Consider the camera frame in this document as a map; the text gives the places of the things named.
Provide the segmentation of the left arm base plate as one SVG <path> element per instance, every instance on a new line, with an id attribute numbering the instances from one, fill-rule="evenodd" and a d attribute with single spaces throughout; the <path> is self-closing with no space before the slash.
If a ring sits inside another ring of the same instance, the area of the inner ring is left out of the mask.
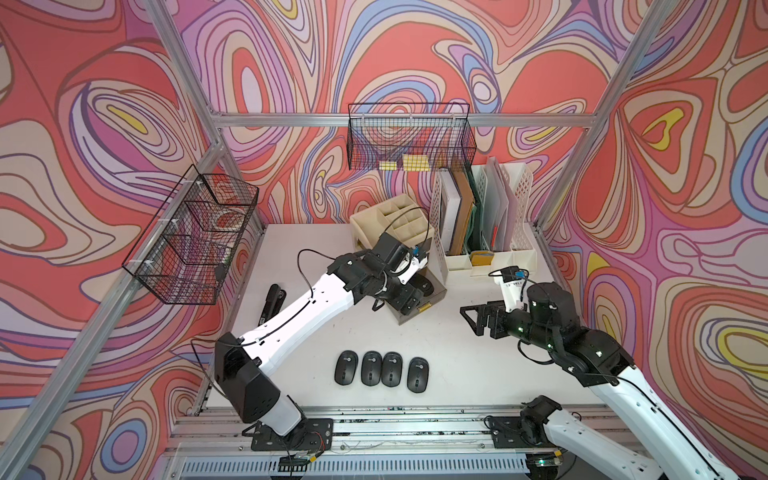
<path id="1" fill-rule="evenodd" d="M 251 450 L 256 452 L 302 451 L 322 453 L 330 450 L 333 443 L 334 420 L 331 418 L 306 418 L 285 436 L 278 435 L 271 427 L 258 422 L 249 432 Z"/>

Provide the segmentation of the beige drawer organizer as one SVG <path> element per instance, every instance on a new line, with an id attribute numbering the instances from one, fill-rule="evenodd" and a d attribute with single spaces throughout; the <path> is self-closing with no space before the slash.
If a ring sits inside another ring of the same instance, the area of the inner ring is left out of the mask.
<path id="1" fill-rule="evenodd" d="M 388 253 L 388 267 L 397 277 L 407 253 L 414 247 L 431 250 L 434 227 L 429 210 L 421 207 L 407 194 L 401 194 L 368 207 L 350 217 L 355 240 L 363 249 L 375 250 L 381 237 Z"/>

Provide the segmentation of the transparent bottom drawer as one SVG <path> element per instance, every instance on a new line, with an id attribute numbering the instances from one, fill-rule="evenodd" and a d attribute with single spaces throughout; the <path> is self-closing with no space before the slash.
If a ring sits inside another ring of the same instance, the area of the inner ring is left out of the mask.
<path id="1" fill-rule="evenodd" d="M 441 302 L 447 294 L 447 287 L 443 284 L 442 280 L 428 268 L 420 270 L 412 278 L 426 278 L 429 281 L 429 296 L 424 298 L 423 303 L 419 308 L 419 312 L 411 317 L 402 317 L 389 306 L 389 303 L 387 303 L 386 308 L 394 315 L 398 325 L 403 325 L 426 312 L 429 308 Z"/>

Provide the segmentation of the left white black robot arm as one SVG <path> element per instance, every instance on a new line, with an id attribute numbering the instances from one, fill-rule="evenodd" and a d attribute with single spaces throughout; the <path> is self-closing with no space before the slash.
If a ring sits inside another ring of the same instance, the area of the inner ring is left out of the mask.
<path id="1" fill-rule="evenodd" d="M 389 305 L 411 312 L 424 297 L 412 282 L 428 263 L 432 237 L 408 246 L 383 233 L 371 249 L 337 256 L 299 299 L 239 337 L 226 333 L 214 347 L 213 381 L 239 418 L 261 423 L 280 436 L 301 429 L 305 415 L 270 376 L 326 322 L 366 297 L 374 310 Z"/>

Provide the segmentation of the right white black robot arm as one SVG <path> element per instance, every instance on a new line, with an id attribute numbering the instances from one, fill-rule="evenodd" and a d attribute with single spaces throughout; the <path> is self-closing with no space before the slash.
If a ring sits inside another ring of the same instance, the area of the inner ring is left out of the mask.
<path id="1" fill-rule="evenodd" d="M 545 351 L 596 395 L 648 452 L 643 457 L 584 425 L 557 401 L 525 403 L 517 435 L 530 446 L 563 447 L 612 479 L 735 479 L 655 392 L 632 356 L 608 333 L 584 326 L 573 296 L 553 282 L 502 284 L 503 300 L 460 310 L 474 333 L 513 337 Z"/>

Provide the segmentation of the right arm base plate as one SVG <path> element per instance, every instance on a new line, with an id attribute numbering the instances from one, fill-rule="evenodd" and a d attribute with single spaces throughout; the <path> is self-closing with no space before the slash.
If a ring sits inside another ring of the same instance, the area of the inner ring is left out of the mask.
<path id="1" fill-rule="evenodd" d="M 526 433 L 520 416 L 487 415 L 482 420 L 495 449 L 533 448 L 538 443 Z"/>

